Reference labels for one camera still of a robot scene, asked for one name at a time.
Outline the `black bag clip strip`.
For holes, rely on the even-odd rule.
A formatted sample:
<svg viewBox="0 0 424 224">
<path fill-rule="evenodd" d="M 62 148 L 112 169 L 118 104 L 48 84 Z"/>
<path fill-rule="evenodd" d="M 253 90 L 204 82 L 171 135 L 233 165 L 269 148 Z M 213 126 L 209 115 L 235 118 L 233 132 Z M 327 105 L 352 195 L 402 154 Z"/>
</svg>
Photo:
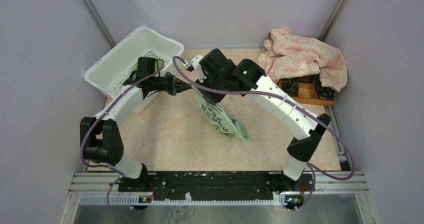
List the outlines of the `black bag clip strip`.
<svg viewBox="0 0 424 224">
<path fill-rule="evenodd" d="M 195 83 L 197 85 L 212 89 L 206 81 L 200 82 L 199 80 L 196 80 Z M 214 93 L 200 89 L 196 85 L 193 85 L 192 88 L 206 103 L 212 106 L 216 106 L 217 103 L 214 100 Z"/>
</svg>

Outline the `white plastic litter box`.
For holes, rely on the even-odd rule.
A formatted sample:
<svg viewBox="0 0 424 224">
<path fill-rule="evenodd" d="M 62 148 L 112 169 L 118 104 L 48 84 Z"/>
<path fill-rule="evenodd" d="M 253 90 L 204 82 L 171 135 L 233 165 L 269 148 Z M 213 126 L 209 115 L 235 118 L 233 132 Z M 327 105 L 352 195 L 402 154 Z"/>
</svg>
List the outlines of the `white plastic litter box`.
<svg viewBox="0 0 424 224">
<path fill-rule="evenodd" d="M 105 54 L 84 74 L 84 79 L 105 96 L 116 98 L 123 91 L 122 86 L 137 68 L 139 57 L 159 60 L 160 76 L 167 72 L 177 73 L 172 58 L 180 56 L 184 46 L 178 41 L 165 37 L 155 30 L 140 26 L 127 35 L 112 50 Z"/>
</svg>

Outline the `green cat litter bag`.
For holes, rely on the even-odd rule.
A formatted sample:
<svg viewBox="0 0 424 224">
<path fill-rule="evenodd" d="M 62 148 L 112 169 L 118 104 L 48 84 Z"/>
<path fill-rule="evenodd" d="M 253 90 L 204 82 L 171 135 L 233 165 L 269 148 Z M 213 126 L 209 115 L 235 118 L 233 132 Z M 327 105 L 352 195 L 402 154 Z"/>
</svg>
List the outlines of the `green cat litter bag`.
<svg viewBox="0 0 424 224">
<path fill-rule="evenodd" d="M 236 137 L 247 143 L 250 137 L 245 126 L 237 119 L 234 119 L 223 108 L 218 105 L 207 103 L 203 99 L 197 99 L 203 115 L 212 126 L 221 134 L 228 137 Z"/>
</svg>

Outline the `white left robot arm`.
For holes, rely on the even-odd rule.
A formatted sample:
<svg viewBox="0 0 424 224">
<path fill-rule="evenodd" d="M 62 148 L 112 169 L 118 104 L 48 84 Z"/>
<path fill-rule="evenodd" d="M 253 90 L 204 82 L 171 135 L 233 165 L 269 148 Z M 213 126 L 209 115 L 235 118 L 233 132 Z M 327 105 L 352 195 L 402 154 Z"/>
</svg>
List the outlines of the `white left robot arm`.
<svg viewBox="0 0 424 224">
<path fill-rule="evenodd" d="M 138 191 L 149 187 L 150 178 L 144 164 L 124 151 L 120 126 L 146 98 L 158 92 L 175 96 L 187 91 L 191 85 L 170 72 L 162 73 L 164 61 L 152 57 L 139 57 L 136 69 L 122 83 L 117 97 L 101 112 L 80 121 L 79 157 L 86 167 L 108 168 L 122 177 Z"/>
</svg>

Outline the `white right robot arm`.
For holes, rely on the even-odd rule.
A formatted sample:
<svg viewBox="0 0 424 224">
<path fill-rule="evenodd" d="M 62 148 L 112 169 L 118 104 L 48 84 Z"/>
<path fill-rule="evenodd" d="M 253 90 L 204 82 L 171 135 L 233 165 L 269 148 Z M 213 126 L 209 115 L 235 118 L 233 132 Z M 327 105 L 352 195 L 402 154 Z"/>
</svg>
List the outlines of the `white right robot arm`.
<svg viewBox="0 0 424 224">
<path fill-rule="evenodd" d="M 219 49 L 206 56 L 195 56 L 190 63 L 200 76 L 197 84 L 220 91 L 242 91 L 243 96 L 270 112 L 293 134 L 287 147 L 289 158 L 283 169 L 281 183 L 287 190 L 301 184 L 301 174 L 316 151 L 331 118 L 304 109 L 283 92 L 253 60 L 243 59 L 234 64 Z"/>
</svg>

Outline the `green litter in box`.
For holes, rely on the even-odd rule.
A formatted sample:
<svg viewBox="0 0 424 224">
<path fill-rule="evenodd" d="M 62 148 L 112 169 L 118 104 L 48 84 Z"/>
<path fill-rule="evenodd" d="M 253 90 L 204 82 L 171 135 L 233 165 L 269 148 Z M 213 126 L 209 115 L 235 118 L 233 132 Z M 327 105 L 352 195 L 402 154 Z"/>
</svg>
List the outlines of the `green litter in box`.
<svg viewBox="0 0 424 224">
<path fill-rule="evenodd" d="M 123 86 L 135 83 L 138 79 L 141 78 L 143 74 L 146 73 L 146 75 L 149 75 L 149 72 L 153 73 L 158 71 L 160 68 L 164 67 L 166 62 L 169 61 L 153 50 L 147 51 L 143 57 L 150 60 L 143 61 L 142 66 L 139 67 L 138 58 L 135 64 L 130 68 L 129 72 L 120 79 L 120 81 L 117 83 L 117 86 L 113 89 L 115 93 L 119 93 Z"/>
</svg>

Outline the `pink patterned cloth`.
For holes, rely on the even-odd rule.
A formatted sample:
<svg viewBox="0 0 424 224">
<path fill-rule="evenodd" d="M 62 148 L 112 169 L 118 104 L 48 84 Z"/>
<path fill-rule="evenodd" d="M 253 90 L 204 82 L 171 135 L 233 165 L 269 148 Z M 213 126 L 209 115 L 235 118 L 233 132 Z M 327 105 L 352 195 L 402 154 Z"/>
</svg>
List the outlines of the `pink patterned cloth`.
<svg viewBox="0 0 424 224">
<path fill-rule="evenodd" d="M 348 81 L 347 62 L 340 49 L 290 29 L 272 29 L 257 62 L 274 81 L 318 75 L 322 87 L 340 92 Z"/>
</svg>

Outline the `dark patterned item left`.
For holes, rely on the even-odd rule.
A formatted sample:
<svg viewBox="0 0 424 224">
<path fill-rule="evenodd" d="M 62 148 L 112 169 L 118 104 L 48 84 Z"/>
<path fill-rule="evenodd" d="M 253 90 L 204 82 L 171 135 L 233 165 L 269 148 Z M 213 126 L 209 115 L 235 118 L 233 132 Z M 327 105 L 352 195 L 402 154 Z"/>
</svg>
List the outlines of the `dark patterned item left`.
<svg viewBox="0 0 424 224">
<path fill-rule="evenodd" d="M 281 89 L 290 96 L 298 96 L 299 84 L 294 80 L 283 81 Z"/>
</svg>

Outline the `dark patterned item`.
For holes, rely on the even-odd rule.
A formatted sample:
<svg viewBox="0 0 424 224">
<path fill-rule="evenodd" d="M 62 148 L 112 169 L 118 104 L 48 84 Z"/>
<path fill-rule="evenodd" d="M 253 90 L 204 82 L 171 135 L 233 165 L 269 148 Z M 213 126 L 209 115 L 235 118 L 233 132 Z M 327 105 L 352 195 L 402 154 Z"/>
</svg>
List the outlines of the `dark patterned item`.
<svg viewBox="0 0 424 224">
<path fill-rule="evenodd" d="M 315 93 L 318 99 L 322 99 L 322 100 L 335 99 L 335 91 L 329 87 L 323 87 L 318 76 L 314 78 L 313 84 L 314 84 Z"/>
<path fill-rule="evenodd" d="M 299 84 L 294 80 L 283 81 L 281 89 L 290 96 L 298 96 Z"/>
</svg>

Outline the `wooden tray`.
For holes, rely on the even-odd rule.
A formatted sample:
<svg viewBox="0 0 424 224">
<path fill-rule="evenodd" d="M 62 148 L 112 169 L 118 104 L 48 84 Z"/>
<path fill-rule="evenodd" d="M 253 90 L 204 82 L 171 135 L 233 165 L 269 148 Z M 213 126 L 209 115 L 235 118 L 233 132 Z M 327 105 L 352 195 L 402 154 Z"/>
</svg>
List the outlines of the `wooden tray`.
<svg viewBox="0 0 424 224">
<path fill-rule="evenodd" d="M 283 81 L 288 81 L 289 79 L 281 79 L 277 82 L 277 86 L 281 88 L 281 84 Z M 336 102 L 336 94 L 334 100 L 322 100 L 318 99 L 316 96 L 316 91 L 314 87 L 314 78 L 310 79 L 307 82 L 304 82 L 304 79 L 292 79 L 296 81 L 299 85 L 298 96 L 291 96 L 295 101 L 302 104 L 311 104 L 311 105 L 319 105 L 319 106 L 327 106 L 331 107 Z"/>
</svg>

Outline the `dark patterned item right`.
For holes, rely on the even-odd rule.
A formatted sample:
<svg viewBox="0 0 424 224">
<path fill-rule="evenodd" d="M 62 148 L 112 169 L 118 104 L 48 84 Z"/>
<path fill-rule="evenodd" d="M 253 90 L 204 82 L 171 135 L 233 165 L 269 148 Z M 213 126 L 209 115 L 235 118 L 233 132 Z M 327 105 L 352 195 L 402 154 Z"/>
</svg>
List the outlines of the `dark patterned item right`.
<svg viewBox="0 0 424 224">
<path fill-rule="evenodd" d="M 318 99 L 322 99 L 322 100 L 335 99 L 335 91 L 329 87 L 323 87 L 318 76 L 314 78 L 313 84 L 314 84 L 315 93 Z"/>
</svg>

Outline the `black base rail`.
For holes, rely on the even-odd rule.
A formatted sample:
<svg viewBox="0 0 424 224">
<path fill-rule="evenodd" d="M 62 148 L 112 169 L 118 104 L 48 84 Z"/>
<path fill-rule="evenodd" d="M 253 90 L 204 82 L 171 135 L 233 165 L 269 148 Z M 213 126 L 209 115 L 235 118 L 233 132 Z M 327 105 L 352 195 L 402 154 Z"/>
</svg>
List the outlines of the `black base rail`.
<svg viewBox="0 0 424 224">
<path fill-rule="evenodd" d="M 138 204 L 277 204 L 300 205 L 305 193 L 313 190 L 312 174 L 297 181 L 273 171 L 158 171 L 137 179 L 120 178 L 118 191 L 146 192 Z"/>
</svg>

